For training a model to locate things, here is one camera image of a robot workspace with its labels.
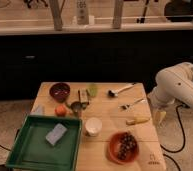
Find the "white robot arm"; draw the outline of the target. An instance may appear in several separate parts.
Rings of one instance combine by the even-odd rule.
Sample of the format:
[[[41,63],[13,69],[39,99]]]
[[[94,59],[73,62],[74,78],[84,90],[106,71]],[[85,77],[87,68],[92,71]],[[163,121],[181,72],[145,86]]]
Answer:
[[[152,119],[155,125],[161,123],[166,112],[164,108],[175,100],[182,101],[193,109],[193,64],[182,62],[160,70],[155,77],[156,86],[148,94]]]

